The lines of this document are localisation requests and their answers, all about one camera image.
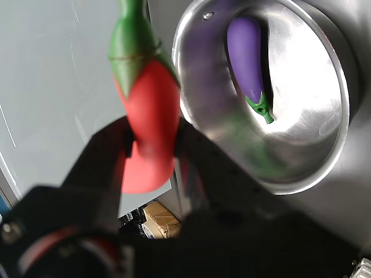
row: white surface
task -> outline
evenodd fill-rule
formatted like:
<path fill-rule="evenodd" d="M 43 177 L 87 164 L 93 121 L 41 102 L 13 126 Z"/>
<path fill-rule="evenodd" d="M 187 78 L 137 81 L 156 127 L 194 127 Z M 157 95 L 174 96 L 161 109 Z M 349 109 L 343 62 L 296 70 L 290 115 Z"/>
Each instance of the white surface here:
<path fill-rule="evenodd" d="M 60 184 L 125 114 L 107 58 L 118 16 L 115 0 L 0 0 L 0 168 L 18 198 Z M 169 188 L 124 196 L 120 214 Z"/>
<path fill-rule="evenodd" d="M 149 239 L 163 239 L 160 230 L 157 228 L 155 222 L 146 221 L 141 225 L 144 233 Z"/>

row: screw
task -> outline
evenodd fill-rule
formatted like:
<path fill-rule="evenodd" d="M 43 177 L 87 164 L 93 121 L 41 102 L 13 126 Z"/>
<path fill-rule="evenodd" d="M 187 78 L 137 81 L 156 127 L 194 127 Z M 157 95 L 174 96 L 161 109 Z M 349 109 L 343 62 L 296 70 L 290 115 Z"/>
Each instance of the screw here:
<path fill-rule="evenodd" d="M 209 20 L 209 19 L 211 19 L 213 17 L 213 15 L 214 15 L 214 12 L 205 13 L 203 15 L 203 20 Z"/>
<path fill-rule="evenodd" d="M 11 245 L 22 237 L 21 228 L 14 222 L 2 226 L 1 237 L 5 244 Z"/>

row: cardboard box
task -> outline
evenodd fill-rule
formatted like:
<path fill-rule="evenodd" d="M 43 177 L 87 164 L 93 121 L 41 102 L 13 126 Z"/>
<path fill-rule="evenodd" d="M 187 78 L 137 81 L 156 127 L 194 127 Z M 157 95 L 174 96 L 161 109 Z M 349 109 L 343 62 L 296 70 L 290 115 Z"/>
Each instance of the cardboard box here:
<path fill-rule="evenodd" d="M 158 229 L 155 222 L 148 220 L 141 225 L 144 233 L 149 239 L 163 239 L 162 233 Z"/>
<path fill-rule="evenodd" d="M 144 208 L 147 221 L 153 221 L 166 239 L 175 237 L 180 231 L 180 223 L 173 214 L 170 213 L 159 202 L 149 204 Z"/>

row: plastic vegetable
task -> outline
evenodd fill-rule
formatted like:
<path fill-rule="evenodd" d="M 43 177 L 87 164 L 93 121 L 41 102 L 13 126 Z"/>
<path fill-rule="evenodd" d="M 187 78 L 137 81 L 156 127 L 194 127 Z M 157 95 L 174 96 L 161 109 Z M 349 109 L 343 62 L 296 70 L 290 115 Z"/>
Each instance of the plastic vegetable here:
<path fill-rule="evenodd" d="M 173 174 L 179 83 L 144 15 L 143 0 L 119 0 L 119 4 L 121 17 L 112 34 L 109 58 L 135 135 L 122 191 L 144 193 L 159 188 Z"/>
<path fill-rule="evenodd" d="M 234 19 L 227 32 L 228 54 L 233 73 L 246 101 L 269 124 L 269 113 L 261 76 L 259 23 L 251 17 Z"/>

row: stainless steel pot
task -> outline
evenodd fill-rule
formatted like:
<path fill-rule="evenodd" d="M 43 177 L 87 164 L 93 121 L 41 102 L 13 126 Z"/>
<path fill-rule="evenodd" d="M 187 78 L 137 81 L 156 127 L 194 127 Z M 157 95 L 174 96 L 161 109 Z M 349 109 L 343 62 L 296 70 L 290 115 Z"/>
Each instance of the stainless steel pot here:
<path fill-rule="evenodd" d="M 266 27 L 270 125 L 235 89 L 228 67 L 225 32 L 241 15 Z M 346 40 L 319 10 L 291 0 L 196 0 L 179 22 L 172 57 L 184 117 L 272 193 L 304 191 L 331 171 L 347 136 L 358 77 Z"/>

